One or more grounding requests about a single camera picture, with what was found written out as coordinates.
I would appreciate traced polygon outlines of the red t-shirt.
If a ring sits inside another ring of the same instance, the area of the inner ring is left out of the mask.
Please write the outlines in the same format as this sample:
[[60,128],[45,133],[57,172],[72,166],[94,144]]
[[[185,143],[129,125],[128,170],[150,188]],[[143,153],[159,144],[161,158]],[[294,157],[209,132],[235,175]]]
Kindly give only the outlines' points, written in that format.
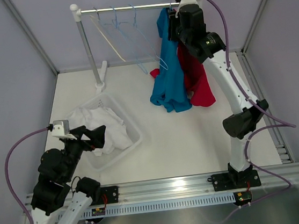
[[[178,43],[177,56],[184,72],[184,82],[188,99],[192,106],[210,107],[216,102],[207,80],[204,66],[193,57],[184,44]],[[154,78],[159,74],[159,68],[151,73]]]

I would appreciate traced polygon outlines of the blue t-shirt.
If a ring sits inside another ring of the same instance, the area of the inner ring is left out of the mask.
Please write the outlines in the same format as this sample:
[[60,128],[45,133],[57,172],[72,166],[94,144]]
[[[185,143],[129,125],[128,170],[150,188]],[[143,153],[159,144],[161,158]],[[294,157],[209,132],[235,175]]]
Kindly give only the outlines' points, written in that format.
[[178,43],[168,39],[169,9],[163,8],[157,19],[158,35],[161,38],[160,68],[155,77],[150,102],[163,106],[168,112],[187,111],[192,107],[188,99],[184,72],[177,56]]

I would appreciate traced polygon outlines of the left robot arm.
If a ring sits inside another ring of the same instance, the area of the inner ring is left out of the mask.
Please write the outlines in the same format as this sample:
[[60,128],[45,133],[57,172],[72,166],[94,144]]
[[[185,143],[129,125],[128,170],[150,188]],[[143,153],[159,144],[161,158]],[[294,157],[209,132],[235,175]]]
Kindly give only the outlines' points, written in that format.
[[16,194],[14,199],[26,214],[29,224],[76,224],[81,214],[90,205],[106,200],[100,183],[88,177],[78,181],[75,194],[61,221],[55,220],[71,190],[68,185],[76,170],[81,155],[94,151],[105,144],[104,125],[89,130],[85,126],[69,129],[62,124],[51,124],[47,130],[59,138],[65,147],[50,149],[41,156],[39,178],[33,189],[31,210],[28,210]]

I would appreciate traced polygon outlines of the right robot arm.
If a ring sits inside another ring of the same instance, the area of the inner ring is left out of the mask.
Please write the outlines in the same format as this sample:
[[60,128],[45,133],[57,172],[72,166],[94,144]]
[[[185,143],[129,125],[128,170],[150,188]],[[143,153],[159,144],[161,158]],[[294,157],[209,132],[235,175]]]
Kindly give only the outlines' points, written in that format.
[[204,66],[229,102],[232,115],[223,120],[231,141],[228,179],[230,184],[240,187],[248,179],[246,171],[251,169],[244,154],[244,139],[256,129],[268,102],[259,100],[238,72],[231,73],[233,64],[227,62],[226,45],[218,34],[206,30],[203,10],[196,3],[182,4],[169,13],[169,40],[180,42]]

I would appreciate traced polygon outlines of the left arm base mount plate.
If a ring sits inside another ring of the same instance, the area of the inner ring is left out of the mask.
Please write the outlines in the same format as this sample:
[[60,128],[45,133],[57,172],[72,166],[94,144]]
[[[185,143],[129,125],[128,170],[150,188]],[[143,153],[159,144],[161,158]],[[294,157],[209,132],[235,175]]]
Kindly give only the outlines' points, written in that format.
[[119,187],[118,186],[102,186],[99,198],[94,203],[95,205],[117,204],[119,202]]

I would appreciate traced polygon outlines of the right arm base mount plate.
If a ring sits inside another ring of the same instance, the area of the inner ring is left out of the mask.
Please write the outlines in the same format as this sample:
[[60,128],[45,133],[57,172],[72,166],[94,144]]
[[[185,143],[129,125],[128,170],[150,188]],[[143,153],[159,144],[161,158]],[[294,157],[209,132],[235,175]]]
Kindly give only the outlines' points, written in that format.
[[253,169],[238,174],[233,172],[214,174],[207,178],[207,181],[212,183],[215,192],[261,186],[260,177]]

